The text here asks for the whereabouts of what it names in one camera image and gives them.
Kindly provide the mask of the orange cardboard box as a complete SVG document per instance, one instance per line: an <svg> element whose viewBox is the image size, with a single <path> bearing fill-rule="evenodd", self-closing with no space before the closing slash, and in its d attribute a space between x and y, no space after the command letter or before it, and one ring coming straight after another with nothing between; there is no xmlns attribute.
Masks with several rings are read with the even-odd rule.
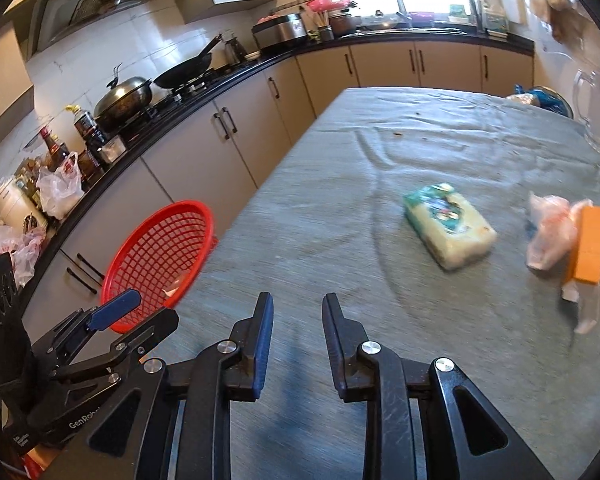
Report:
<svg viewBox="0 0 600 480"><path fill-rule="evenodd" d="M597 285L600 282L600 206L585 206L577 222L564 284Z"/></svg>

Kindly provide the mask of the red plastic mesh basket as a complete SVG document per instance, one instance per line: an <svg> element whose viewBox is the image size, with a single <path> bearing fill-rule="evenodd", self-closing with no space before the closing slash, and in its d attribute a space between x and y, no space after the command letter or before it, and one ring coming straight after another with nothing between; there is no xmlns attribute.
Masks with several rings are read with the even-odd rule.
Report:
<svg viewBox="0 0 600 480"><path fill-rule="evenodd" d="M212 211L196 200L181 200L145 219L118 249L104 276L102 302L128 289L140 293L140 305L111 329L125 334L158 309L173 309L217 242Z"/></svg>

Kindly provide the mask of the green tissue pack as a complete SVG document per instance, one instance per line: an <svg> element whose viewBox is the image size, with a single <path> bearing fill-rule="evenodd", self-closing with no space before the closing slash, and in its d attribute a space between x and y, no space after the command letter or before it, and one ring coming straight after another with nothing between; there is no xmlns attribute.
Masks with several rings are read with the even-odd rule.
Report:
<svg viewBox="0 0 600 480"><path fill-rule="evenodd" d="M403 207L405 218L445 271L484 257L498 239L490 223L449 183L404 195Z"/></svg>

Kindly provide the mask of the white rice cooker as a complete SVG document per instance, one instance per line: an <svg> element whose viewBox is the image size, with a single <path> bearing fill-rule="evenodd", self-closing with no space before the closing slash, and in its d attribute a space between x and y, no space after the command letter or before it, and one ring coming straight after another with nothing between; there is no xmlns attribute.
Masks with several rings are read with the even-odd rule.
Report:
<svg viewBox="0 0 600 480"><path fill-rule="evenodd" d="M47 228L47 220L27 196L23 185L16 177L1 180L0 183L0 221L20 233L35 228Z"/></svg>

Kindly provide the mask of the white plastic bag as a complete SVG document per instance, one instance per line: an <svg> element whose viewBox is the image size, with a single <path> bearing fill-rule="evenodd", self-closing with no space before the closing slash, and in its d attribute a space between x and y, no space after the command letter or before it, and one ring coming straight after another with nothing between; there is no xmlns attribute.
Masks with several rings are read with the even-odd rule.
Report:
<svg viewBox="0 0 600 480"><path fill-rule="evenodd" d="M43 211L57 220L65 219L84 196L78 153L71 152L55 171L43 167L36 187Z"/></svg>

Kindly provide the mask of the clear plastic bag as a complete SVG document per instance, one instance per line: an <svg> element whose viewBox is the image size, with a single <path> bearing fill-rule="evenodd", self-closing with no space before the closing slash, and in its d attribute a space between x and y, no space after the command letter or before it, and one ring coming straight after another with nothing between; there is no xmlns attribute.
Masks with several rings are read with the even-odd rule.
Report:
<svg viewBox="0 0 600 480"><path fill-rule="evenodd" d="M528 244L526 263L535 271L548 271L570 252L579 232L582 210L592 200L570 203L556 195L529 194L529 221L535 232Z"/></svg>

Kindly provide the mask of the dark sauce bottle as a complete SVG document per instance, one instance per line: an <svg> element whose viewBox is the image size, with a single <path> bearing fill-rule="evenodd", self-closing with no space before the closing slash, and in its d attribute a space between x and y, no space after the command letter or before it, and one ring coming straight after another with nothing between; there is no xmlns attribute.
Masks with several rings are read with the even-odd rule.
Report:
<svg viewBox="0 0 600 480"><path fill-rule="evenodd" d="M88 110L84 110L76 104L66 105L65 110L73 114L74 128L83 139L87 151L91 153L103 170L107 170L110 161L104 152L104 147L109 142L106 134L99 129L94 117Z"/></svg>

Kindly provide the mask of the steel pot with lid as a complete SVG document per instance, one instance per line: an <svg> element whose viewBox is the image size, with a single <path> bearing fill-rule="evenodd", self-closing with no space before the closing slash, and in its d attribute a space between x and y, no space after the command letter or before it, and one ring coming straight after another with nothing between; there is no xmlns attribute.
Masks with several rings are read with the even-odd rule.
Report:
<svg viewBox="0 0 600 480"><path fill-rule="evenodd" d="M99 128L112 133L124 126L135 115L146 110L152 100L151 80L134 76L121 80L120 64L114 66L108 91L97 102L94 118Z"/></svg>

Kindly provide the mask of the black wok pan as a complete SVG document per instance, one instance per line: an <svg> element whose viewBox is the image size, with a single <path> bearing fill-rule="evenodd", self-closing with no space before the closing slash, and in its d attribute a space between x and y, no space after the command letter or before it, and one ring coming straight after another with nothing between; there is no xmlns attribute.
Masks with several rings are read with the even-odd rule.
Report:
<svg viewBox="0 0 600 480"><path fill-rule="evenodd" d="M154 80L154 84L166 90L174 90L200 77L211 65L212 50L222 41L222 35L216 35L193 58L169 68Z"/></svg>

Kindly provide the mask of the blue bag behind table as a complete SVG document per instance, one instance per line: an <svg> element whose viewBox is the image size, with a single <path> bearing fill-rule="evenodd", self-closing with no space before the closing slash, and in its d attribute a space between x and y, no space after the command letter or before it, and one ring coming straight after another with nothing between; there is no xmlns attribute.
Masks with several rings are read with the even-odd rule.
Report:
<svg viewBox="0 0 600 480"><path fill-rule="evenodd" d="M548 87L536 86L525 89L520 84L516 84L514 93L506 96L506 99L537 106L542 110L548 110L565 118L573 118L573 110L568 101L561 94Z"/></svg>

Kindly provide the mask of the silver rice cooker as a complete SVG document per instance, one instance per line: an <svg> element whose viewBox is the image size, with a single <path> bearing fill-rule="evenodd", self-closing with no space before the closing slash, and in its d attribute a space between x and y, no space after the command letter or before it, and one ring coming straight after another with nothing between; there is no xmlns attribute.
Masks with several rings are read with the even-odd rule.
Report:
<svg viewBox="0 0 600 480"><path fill-rule="evenodd" d="M299 13L270 16L252 26L252 36L261 51L293 48L309 39Z"/></svg>

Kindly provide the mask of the clear glass pitcher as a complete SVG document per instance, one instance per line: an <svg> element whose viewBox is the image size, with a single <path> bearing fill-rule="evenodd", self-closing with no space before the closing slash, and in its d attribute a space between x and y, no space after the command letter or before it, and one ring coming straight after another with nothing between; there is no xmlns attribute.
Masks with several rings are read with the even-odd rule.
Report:
<svg viewBox="0 0 600 480"><path fill-rule="evenodd" d="M584 125L585 141L600 153L600 72L578 70L572 98L574 118Z"/></svg>

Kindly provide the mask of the pink colander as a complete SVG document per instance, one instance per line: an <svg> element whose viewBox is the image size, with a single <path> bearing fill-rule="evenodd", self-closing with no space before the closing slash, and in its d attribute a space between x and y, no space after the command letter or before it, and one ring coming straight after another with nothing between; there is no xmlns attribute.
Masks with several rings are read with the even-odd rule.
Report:
<svg viewBox="0 0 600 480"><path fill-rule="evenodd" d="M351 0L310 0L306 3L314 13L332 12L347 9Z"/></svg>

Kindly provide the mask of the hanging plastic bags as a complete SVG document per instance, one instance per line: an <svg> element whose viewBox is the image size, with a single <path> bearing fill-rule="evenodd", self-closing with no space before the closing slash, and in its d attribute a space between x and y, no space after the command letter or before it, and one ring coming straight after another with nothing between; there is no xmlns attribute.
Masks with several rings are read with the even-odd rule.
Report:
<svg viewBox="0 0 600 480"><path fill-rule="evenodd" d="M555 41L571 49L583 48L593 20L579 0L530 0L530 10L548 26Z"/></svg>

